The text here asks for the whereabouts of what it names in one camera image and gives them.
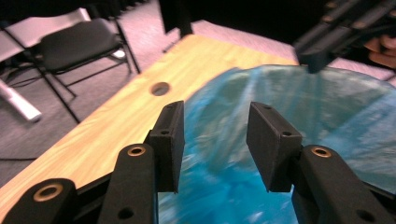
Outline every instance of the blue plastic bag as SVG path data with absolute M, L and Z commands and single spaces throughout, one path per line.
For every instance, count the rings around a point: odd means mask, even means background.
M 396 192 L 395 92 L 346 70 L 309 75 L 300 66 L 266 65 L 221 74 L 185 105 L 179 194 L 160 194 L 160 222 L 297 222 L 291 194 L 267 193 L 248 151 L 252 101 L 279 111 L 304 145 L 333 148 L 360 178 Z

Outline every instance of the wooden tabletop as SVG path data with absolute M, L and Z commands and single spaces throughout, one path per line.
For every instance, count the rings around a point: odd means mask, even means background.
M 0 189 L 0 220 L 26 190 L 45 179 L 68 178 L 80 188 L 112 172 L 119 151 L 142 143 L 165 105 L 188 100 L 230 68 L 260 64 L 295 62 L 198 35 L 186 36 L 4 185 Z M 159 82 L 170 85 L 163 96 L 151 93 Z

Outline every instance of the chair seat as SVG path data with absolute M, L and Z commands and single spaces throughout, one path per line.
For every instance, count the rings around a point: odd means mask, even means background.
M 38 47 L 44 67 L 57 74 L 118 49 L 120 41 L 106 20 L 95 19 L 47 35 Z

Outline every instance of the black chair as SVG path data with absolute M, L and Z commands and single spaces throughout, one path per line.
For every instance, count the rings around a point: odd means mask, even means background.
M 40 76 L 42 76 L 49 84 L 49 87 L 57 95 L 73 119 L 79 123 L 79 119 L 75 112 L 70 108 L 66 100 L 62 97 L 46 74 L 51 74 L 68 92 L 73 95 L 73 97 L 76 97 L 76 94 L 70 90 L 69 86 L 82 80 L 100 74 L 123 63 L 127 64 L 129 72 L 128 74 L 131 74 L 132 69 L 129 62 L 130 60 L 132 60 L 137 73 L 140 73 L 140 69 L 132 53 L 132 50 L 129 47 L 125 34 L 118 23 L 119 12 L 115 9 L 117 6 L 112 5 L 111 0 L 65 0 L 61 2 L 44 0 L 39 2 L 39 6 L 34 5 L 34 7 L 30 8 L 19 8 L 18 13 L 20 13 L 20 17 L 29 18 L 59 16 L 73 11 L 79 7 L 91 7 L 92 4 L 108 9 L 108 15 L 110 15 L 106 19 L 98 18 L 91 21 L 82 21 L 74 26 L 68 27 L 50 35 L 46 35 L 33 48 L 24 46 L 14 34 L 2 27 L 2 30 L 4 30 L 18 45 L 24 48 L 25 53 L 27 53 L 27 56 L 39 71 Z M 111 57 L 111 54 L 120 49 L 123 49 L 125 52 L 125 57 L 120 58 L 117 60 L 118 62 L 116 64 L 106 69 L 98 71 L 67 85 L 57 77 L 58 75 L 65 74 L 87 63 L 92 63 L 104 57 Z

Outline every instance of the gray carpet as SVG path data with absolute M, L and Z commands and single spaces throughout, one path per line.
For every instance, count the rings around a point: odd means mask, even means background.
M 121 19 L 121 25 L 143 71 L 162 57 L 163 49 L 178 39 L 177 31 L 173 31 L 168 35 L 163 33 L 163 25 L 158 8 L 157 1 L 152 0 L 125 12 Z M 291 46 L 261 36 L 220 27 L 206 21 L 196 22 L 193 25 L 193 30 L 198 35 L 205 35 L 284 58 L 294 59 Z M 106 66 L 111 63 L 113 63 L 111 60 L 103 59 L 75 70 L 73 73 L 64 75 L 62 79 L 65 82 L 72 81 L 77 77 L 96 71 L 100 66 Z M 378 78 L 384 78 L 390 74 L 388 70 L 376 69 L 364 64 L 344 60 L 337 60 L 332 63 L 332 66 L 362 72 Z M 30 70 L 24 73 L 23 76 L 13 80 L 13 83 L 35 76 L 37 76 L 37 72 Z M 135 73 L 127 76 L 125 65 L 111 69 L 99 76 L 74 85 L 72 90 L 78 94 L 78 97 L 75 99 L 69 98 L 69 103 L 78 114 L 78 117 L 84 119 L 127 82 L 133 81 L 135 76 Z M 66 113 L 43 80 L 40 79 L 16 90 L 42 112 L 43 118 L 38 123 L 30 123 L 0 98 L 1 159 L 38 157 L 76 126 L 76 123 Z M 29 164 L 30 161 L 0 161 L 0 187 L 4 186 L 13 176 Z

